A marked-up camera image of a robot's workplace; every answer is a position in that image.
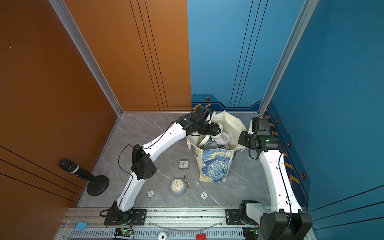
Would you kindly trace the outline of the cream canvas bag blue print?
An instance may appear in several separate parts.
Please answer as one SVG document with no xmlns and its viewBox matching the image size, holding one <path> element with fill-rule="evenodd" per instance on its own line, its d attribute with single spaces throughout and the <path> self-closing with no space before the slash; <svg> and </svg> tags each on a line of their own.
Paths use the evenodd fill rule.
<svg viewBox="0 0 384 240">
<path fill-rule="evenodd" d="M 194 134 L 187 137 L 187 145 L 197 160 L 199 168 L 199 179 L 207 183 L 220 183 L 226 181 L 229 169 L 236 153 L 243 152 L 245 147 L 238 144 L 242 131 L 246 130 L 245 125 L 239 118 L 223 111 L 213 116 L 212 123 L 219 124 L 222 132 L 230 135 L 231 142 L 222 148 L 203 150 L 198 145 L 206 135 Z M 210 141 L 215 141 L 218 136 L 211 136 Z"/>
</svg>

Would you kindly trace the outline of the small black square clock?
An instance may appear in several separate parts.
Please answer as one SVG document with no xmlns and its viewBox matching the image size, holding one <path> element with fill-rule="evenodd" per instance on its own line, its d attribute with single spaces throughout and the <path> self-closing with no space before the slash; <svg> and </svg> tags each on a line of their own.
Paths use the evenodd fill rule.
<svg viewBox="0 0 384 240">
<path fill-rule="evenodd" d="M 188 160 L 180 160 L 179 161 L 179 169 L 181 169 L 181 170 L 189 169 L 189 161 Z"/>
</svg>

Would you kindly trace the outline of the blue beige-face alarm clock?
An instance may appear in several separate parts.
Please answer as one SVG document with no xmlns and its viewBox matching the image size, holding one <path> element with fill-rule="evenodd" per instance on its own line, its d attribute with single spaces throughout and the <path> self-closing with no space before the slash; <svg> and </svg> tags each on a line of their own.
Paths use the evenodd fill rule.
<svg viewBox="0 0 384 240">
<path fill-rule="evenodd" d="M 171 181 L 170 192 L 175 196 L 183 195 L 187 189 L 190 188 L 190 184 L 187 177 L 175 178 Z"/>
</svg>

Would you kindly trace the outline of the brown rectangular mirror clock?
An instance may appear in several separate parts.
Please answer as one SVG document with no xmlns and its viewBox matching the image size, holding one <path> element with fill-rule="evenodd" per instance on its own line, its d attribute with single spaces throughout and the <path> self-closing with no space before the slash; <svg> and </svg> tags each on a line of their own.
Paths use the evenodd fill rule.
<svg viewBox="0 0 384 240">
<path fill-rule="evenodd" d="M 206 135 L 204 136 L 204 138 L 202 139 L 202 141 L 199 143 L 198 147 L 199 148 L 203 148 L 203 146 L 211 139 L 211 136 L 209 135 Z"/>
</svg>

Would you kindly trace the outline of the pink round alarm clock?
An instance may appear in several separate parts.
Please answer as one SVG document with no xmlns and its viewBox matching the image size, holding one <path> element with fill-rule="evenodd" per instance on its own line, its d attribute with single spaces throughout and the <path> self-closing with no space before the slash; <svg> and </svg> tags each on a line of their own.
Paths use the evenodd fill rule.
<svg viewBox="0 0 384 240">
<path fill-rule="evenodd" d="M 222 148 L 222 147 L 227 146 L 231 142 L 231 137 L 229 134 L 222 132 L 221 136 L 219 138 L 215 139 L 215 141 L 217 142 L 218 147 Z"/>
</svg>

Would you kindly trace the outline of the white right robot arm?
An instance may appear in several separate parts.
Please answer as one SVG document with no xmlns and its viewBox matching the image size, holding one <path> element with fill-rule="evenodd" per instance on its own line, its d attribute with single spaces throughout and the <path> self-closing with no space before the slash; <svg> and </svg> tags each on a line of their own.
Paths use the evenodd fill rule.
<svg viewBox="0 0 384 240">
<path fill-rule="evenodd" d="M 240 219 L 256 224 L 265 240 L 303 240 L 313 226 L 310 214 L 303 212 L 287 175 L 284 151 L 278 137 L 272 136 L 269 120 L 254 117 L 248 131 L 242 131 L 238 143 L 255 150 L 264 168 L 270 191 L 271 207 L 257 201 L 242 201 Z"/>
</svg>

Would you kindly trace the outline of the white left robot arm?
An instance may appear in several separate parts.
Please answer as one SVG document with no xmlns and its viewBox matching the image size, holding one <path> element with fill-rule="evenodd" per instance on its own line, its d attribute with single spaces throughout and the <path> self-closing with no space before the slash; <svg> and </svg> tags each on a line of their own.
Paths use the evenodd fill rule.
<svg viewBox="0 0 384 240">
<path fill-rule="evenodd" d="M 154 164 L 157 158 L 187 136 L 220 134 L 222 128 L 213 122 L 215 115 L 216 112 L 212 108 L 199 106 L 194 112 L 182 115 L 171 122 L 167 130 L 154 140 L 142 146 L 139 144 L 133 146 L 130 178 L 118 199 L 105 210 L 107 214 L 100 213 L 100 216 L 105 218 L 104 225 L 131 225 L 135 200 L 144 183 L 157 172 Z"/>
</svg>

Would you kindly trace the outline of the right white round marker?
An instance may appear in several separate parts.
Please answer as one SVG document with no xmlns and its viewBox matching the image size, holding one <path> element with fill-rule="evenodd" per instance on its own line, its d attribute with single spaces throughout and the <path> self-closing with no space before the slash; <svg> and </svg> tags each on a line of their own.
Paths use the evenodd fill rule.
<svg viewBox="0 0 384 240">
<path fill-rule="evenodd" d="M 203 200 L 206 200 L 208 198 L 208 193 L 207 192 L 202 192 L 200 196 L 201 196 L 201 198 Z"/>
</svg>

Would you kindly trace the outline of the white round marker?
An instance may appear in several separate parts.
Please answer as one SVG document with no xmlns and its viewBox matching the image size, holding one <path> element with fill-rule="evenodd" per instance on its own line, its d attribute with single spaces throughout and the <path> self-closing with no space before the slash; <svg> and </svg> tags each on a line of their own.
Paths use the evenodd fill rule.
<svg viewBox="0 0 384 240">
<path fill-rule="evenodd" d="M 154 191 L 154 190 L 149 190 L 149 191 L 147 192 L 147 197 L 148 197 L 148 198 L 152 198 L 154 195 L 155 195 L 155 191 Z"/>
<path fill-rule="evenodd" d="M 203 200 L 206 200 L 208 198 L 208 193 L 207 192 L 202 192 L 200 196 L 201 196 L 201 198 Z"/>
</svg>

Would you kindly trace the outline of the left white round marker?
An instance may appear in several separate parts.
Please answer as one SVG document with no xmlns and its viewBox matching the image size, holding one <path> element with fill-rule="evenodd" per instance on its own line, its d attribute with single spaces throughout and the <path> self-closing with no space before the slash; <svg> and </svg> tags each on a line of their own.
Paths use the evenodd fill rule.
<svg viewBox="0 0 384 240">
<path fill-rule="evenodd" d="M 154 195 L 155 195 L 155 191 L 154 191 L 154 190 L 149 190 L 149 191 L 147 192 L 147 197 L 148 197 L 148 198 L 152 198 Z"/>
</svg>

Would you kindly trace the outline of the red block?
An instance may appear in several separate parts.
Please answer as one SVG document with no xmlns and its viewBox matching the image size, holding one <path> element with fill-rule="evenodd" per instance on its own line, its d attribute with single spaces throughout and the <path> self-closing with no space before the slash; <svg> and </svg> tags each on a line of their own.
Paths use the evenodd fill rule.
<svg viewBox="0 0 384 240">
<path fill-rule="evenodd" d="M 196 240 L 207 240 L 206 234 L 198 234 L 196 235 Z"/>
</svg>

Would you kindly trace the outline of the white number ten tag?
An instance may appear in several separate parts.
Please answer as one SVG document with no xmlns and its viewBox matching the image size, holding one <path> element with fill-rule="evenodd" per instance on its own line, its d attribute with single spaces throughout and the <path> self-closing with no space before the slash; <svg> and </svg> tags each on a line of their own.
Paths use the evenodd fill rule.
<svg viewBox="0 0 384 240">
<path fill-rule="evenodd" d="M 158 240 L 168 240 L 168 234 L 166 232 L 160 232 L 158 235 Z"/>
</svg>

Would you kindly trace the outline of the green circuit board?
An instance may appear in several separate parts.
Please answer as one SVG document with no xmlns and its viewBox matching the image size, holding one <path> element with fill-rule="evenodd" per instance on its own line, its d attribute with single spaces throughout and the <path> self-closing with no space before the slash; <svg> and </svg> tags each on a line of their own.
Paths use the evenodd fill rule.
<svg viewBox="0 0 384 240">
<path fill-rule="evenodd" d="M 134 232 L 127 228 L 116 228 L 114 231 L 114 238 L 118 240 L 133 240 Z"/>
</svg>

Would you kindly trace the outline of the blue sticky pad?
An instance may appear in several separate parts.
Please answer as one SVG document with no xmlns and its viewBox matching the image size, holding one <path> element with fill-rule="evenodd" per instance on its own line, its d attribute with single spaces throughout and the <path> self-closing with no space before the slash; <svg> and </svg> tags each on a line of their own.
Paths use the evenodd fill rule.
<svg viewBox="0 0 384 240">
<path fill-rule="evenodd" d="M 83 231 L 87 228 L 87 226 L 88 226 L 88 223 L 78 222 L 75 229 Z"/>
</svg>

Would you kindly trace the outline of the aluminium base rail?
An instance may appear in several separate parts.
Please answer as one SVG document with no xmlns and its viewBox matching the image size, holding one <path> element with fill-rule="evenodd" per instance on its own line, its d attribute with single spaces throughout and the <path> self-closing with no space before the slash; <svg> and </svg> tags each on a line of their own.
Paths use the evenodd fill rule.
<svg viewBox="0 0 384 240">
<path fill-rule="evenodd" d="M 157 240 L 160 232 L 168 240 L 195 240 L 206 234 L 207 240 L 261 240 L 263 235 L 256 224 L 246 225 L 239 209 L 226 207 L 144 208 L 134 209 L 131 225 L 105 226 L 100 216 L 102 208 L 70 208 L 55 236 L 56 240 L 118 240 L 116 228 L 134 232 L 133 240 Z M 78 222 L 88 223 L 85 230 L 76 230 Z"/>
</svg>

